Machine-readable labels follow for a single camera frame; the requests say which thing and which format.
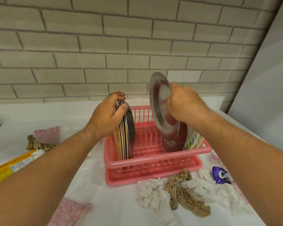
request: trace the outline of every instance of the red plastic basket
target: red plastic basket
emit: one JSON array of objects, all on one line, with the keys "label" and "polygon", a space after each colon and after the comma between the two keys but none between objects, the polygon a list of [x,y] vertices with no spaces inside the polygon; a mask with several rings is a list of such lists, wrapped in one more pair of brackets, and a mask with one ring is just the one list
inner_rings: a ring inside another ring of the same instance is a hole
[{"label": "red plastic basket", "polygon": [[118,160],[113,134],[105,138],[105,180],[108,185],[131,183],[150,178],[167,177],[183,168],[190,171],[201,168],[198,154],[212,151],[204,140],[205,148],[167,153],[162,147],[162,136],[153,121],[150,106],[131,107],[135,124],[135,147],[130,159]]}]

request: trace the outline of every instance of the hand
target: hand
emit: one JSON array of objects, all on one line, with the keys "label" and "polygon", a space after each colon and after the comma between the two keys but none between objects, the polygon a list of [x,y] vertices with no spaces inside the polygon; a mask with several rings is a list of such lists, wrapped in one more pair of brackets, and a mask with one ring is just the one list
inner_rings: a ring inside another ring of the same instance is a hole
[{"label": "hand", "polygon": [[94,132],[98,141],[112,133],[121,123],[127,112],[127,104],[121,105],[114,114],[114,105],[117,101],[125,100],[125,93],[109,94],[94,110],[85,130]]},{"label": "hand", "polygon": [[210,109],[197,92],[191,90],[190,87],[180,87],[177,83],[171,83],[171,87],[172,96],[167,101],[169,112],[176,120],[197,130],[199,120],[203,119]]}]

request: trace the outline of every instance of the brown crumpled paper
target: brown crumpled paper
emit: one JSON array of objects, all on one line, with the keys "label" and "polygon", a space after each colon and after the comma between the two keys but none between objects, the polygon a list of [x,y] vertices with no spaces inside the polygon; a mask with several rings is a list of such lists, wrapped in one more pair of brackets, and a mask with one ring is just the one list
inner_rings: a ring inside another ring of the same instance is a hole
[{"label": "brown crumpled paper", "polygon": [[170,196],[170,206],[172,210],[177,209],[178,202],[185,208],[190,210],[197,216],[206,217],[211,214],[211,207],[206,206],[204,201],[199,201],[194,198],[190,192],[189,188],[182,188],[179,183],[182,181],[189,181],[192,179],[191,172],[184,168],[180,175],[171,175],[168,178],[167,184],[164,186]]},{"label": "brown crumpled paper", "polygon": [[33,135],[27,136],[27,140],[28,140],[28,145],[26,147],[27,150],[43,149],[46,152],[48,152],[51,149],[53,149],[54,147],[56,147],[56,145],[54,145],[54,144],[39,143],[39,141],[36,140]]}]

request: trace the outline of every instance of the dish rack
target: dish rack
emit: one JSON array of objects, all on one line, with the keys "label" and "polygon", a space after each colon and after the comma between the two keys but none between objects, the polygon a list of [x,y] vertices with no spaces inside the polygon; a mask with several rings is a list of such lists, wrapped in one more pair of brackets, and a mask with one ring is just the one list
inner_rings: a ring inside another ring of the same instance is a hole
[{"label": "dish rack", "polygon": [[163,178],[179,173],[183,168],[193,171],[202,167],[197,155],[212,151],[206,140],[203,148],[167,153],[162,147],[162,136],[153,121],[151,107],[134,106],[131,110],[136,139],[135,147],[130,149],[130,159],[118,160],[113,134],[105,138],[105,180],[108,185]]}]

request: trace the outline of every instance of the person's left arm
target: person's left arm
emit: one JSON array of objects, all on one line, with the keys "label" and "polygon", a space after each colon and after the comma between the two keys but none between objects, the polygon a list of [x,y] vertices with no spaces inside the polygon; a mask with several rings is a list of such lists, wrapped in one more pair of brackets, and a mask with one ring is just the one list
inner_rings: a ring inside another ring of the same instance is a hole
[{"label": "person's left arm", "polygon": [[0,182],[0,226],[46,226],[90,150],[112,133],[127,111],[125,94],[110,94],[86,127]]}]

